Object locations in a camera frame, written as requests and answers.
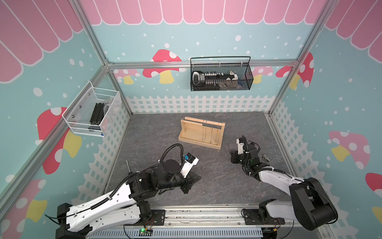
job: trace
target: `wooden dowel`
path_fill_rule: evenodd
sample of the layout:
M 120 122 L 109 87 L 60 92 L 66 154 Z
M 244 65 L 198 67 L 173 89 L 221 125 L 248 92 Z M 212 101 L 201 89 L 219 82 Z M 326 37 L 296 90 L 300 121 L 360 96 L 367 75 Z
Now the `wooden dowel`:
M 219 125 L 219 126 L 225 125 L 225 123 L 219 123 L 219 122 L 215 122 L 215 121 L 196 119 L 196 118 L 191 118 L 191 117 L 187 117 L 187 116 L 185 117 L 185 120 L 191 120 L 191 121 L 196 121 L 196 122 L 200 122 L 200 123 L 207 123 L 207 124 L 210 124 L 210 125 Z

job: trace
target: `small metal part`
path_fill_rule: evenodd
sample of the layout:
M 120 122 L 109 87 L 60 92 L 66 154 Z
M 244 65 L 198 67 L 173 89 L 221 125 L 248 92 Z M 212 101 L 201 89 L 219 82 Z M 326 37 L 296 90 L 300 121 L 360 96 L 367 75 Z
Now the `small metal part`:
M 265 154 L 263 154 L 263 160 L 265 160 L 265 161 L 267 161 L 267 162 L 270 162 L 270 159 L 268 158 L 268 156 L 267 155 L 265 155 Z

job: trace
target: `mushroom illustration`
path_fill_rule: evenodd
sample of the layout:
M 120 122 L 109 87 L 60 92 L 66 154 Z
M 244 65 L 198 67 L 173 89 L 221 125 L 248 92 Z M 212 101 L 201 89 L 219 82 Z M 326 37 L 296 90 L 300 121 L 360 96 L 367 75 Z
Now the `mushroom illustration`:
M 47 207 L 47 200 L 37 201 L 34 197 L 45 186 L 45 179 L 32 180 L 1 222 L 3 239 L 19 239 L 24 231 L 25 220 L 38 222 Z
M 160 49 L 155 53 L 151 62 L 181 62 L 182 60 L 173 52 L 169 50 Z M 160 75 L 159 82 L 161 84 L 171 84 L 174 82 L 174 78 L 171 74 L 172 70 L 178 72 L 185 72 L 186 68 L 159 68 L 159 69 L 144 69 L 143 76 L 147 78 Z
M 253 67 L 252 75 L 253 75 L 253 84 L 259 84 L 261 82 L 262 75 L 267 75 L 267 76 L 273 75 L 273 68 L 272 67 Z
M 276 72 L 276 76 L 279 78 L 285 77 L 289 74 L 290 70 L 291 70 L 290 66 L 285 66 L 281 68 L 278 72 Z M 296 90 L 298 80 L 300 79 L 302 79 L 304 86 L 308 87 L 310 83 L 312 82 L 313 71 L 314 71 L 314 58 L 313 58 L 313 55 L 309 52 L 303 64 L 301 65 L 300 69 L 298 70 L 297 74 L 295 75 L 292 82 L 290 83 L 289 87 L 291 89 Z
M 356 133 L 330 131 L 328 143 L 334 142 L 339 146 L 332 153 L 339 161 L 351 155 L 359 169 L 364 169 L 370 159 L 370 146 L 366 137 Z
M 52 108 L 43 112 L 37 118 L 37 130 L 39 132 L 39 140 L 36 140 L 36 144 L 40 144 L 49 132 L 53 129 L 58 120 L 61 119 L 61 113 L 65 111 L 64 107 Z M 82 144 L 82 138 L 74 135 L 69 129 L 66 130 L 61 139 L 54 146 L 50 152 L 42 167 L 46 174 L 54 173 L 61 163 L 63 149 L 68 151 L 70 157 L 74 158 Z
M 365 180 L 369 188 L 382 197 L 382 175 L 370 172 L 366 174 Z
M 134 84 L 134 81 L 132 80 L 131 76 L 141 76 L 135 69 L 115 69 L 113 72 L 118 82 L 122 82 L 123 79 L 125 85 Z

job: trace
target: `vent grille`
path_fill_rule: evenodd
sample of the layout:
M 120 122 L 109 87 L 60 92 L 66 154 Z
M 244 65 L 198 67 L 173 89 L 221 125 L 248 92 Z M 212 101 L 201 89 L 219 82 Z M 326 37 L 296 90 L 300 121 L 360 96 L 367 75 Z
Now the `vent grille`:
M 139 236 L 139 229 L 128 229 L 126 233 L 131 238 L 148 238 Z M 254 238 L 262 237 L 261 228 L 154 228 L 150 238 Z M 99 231 L 90 239 L 128 238 L 123 228 L 112 228 Z

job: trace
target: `gray marble surface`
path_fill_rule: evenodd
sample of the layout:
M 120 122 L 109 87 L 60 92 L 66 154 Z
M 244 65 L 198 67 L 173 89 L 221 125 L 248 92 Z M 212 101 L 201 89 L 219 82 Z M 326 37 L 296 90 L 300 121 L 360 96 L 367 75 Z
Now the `gray marble surface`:
M 180 120 L 185 116 L 225 122 L 221 150 L 179 142 Z M 199 163 L 192 171 L 202 179 L 188 194 L 176 188 L 148 199 L 152 206 L 249 204 L 270 198 L 289 201 L 290 197 L 283 191 L 248 177 L 241 165 L 230 162 L 230 151 L 237 150 L 236 139 L 241 135 L 258 143 L 261 147 L 259 155 L 267 154 L 271 159 L 269 164 L 274 168 L 288 172 L 263 112 L 134 114 L 107 190 L 115 188 L 127 175 L 126 160 L 131 171 L 143 170 L 157 163 L 170 145 L 181 143 L 184 154 L 190 152 L 199 158 Z M 166 159 L 180 161 L 179 148 L 172 149 Z

